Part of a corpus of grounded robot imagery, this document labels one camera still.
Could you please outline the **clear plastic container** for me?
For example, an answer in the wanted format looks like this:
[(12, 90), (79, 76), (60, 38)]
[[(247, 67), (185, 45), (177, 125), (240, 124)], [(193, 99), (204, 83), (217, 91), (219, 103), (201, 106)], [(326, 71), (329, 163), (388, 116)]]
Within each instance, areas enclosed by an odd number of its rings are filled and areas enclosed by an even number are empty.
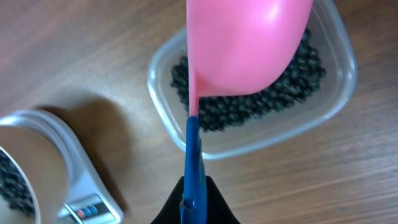
[[(303, 104), (240, 127), (201, 132), (204, 159), (226, 159), (271, 146), (304, 133), (337, 114), (354, 93), (358, 71), (353, 46), (333, 0), (316, 0), (307, 23), (310, 45), (320, 51), (326, 76), (320, 90)], [(181, 29), (156, 51), (150, 64), (147, 86), (162, 122), (181, 150), (185, 150), (188, 113), (170, 86), (173, 65), (186, 51), (186, 30)]]

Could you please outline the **pink scoop blue handle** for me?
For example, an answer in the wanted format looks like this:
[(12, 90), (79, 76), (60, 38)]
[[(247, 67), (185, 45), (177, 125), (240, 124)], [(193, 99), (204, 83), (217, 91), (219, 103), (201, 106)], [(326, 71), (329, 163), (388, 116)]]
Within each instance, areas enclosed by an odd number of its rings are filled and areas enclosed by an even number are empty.
[(312, 0), (188, 0), (188, 119), (182, 223), (205, 223), (199, 100), (248, 95), (275, 82), (297, 50)]

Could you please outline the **white bowl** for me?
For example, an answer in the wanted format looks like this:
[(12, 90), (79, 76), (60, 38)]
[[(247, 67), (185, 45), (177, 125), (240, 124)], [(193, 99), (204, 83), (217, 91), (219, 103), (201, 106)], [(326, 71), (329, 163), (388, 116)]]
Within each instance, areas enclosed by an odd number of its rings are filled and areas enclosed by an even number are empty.
[(43, 135), (1, 126), (1, 150), (21, 171), (30, 188), (37, 223), (53, 223), (69, 191), (69, 176), (59, 150)]

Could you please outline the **pile of black beans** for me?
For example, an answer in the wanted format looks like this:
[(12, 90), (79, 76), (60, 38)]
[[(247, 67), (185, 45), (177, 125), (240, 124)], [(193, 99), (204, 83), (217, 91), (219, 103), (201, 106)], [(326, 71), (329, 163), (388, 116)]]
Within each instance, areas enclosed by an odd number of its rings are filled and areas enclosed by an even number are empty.
[(204, 132), (224, 131), (242, 126), (250, 119), (262, 118), (304, 103), (320, 89), (326, 76), (319, 50), (310, 45), (306, 28), (298, 49), (282, 75), (269, 87), (242, 96), (211, 96), (199, 100), (198, 122)]

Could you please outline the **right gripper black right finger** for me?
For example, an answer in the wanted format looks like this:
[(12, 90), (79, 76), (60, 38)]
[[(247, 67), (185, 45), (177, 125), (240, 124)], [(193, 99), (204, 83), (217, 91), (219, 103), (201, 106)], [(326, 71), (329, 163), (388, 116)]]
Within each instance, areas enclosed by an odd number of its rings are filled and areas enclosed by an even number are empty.
[(207, 224), (240, 224), (210, 176), (206, 176)]

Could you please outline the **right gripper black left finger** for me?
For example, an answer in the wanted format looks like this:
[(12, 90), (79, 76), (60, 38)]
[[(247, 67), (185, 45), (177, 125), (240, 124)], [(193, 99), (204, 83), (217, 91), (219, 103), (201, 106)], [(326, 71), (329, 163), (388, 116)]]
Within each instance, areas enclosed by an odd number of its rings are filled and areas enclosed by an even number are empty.
[(183, 195), (183, 181), (184, 177), (179, 178), (164, 206), (151, 224), (181, 224), (180, 202)]

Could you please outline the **white digital kitchen scale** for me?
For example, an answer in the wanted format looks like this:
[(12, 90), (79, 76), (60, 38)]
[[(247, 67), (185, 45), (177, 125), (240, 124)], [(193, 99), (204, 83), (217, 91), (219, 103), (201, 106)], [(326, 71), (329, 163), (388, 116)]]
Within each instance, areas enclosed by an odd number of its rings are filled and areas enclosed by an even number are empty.
[[(44, 110), (22, 110), (1, 118), (1, 126), (35, 131), (61, 153), (69, 191), (53, 223), (121, 223), (123, 211), (107, 190), (76, 134)], [(1, 223), (37, 223), (30, 188), (21, 171), (1, 150)]]

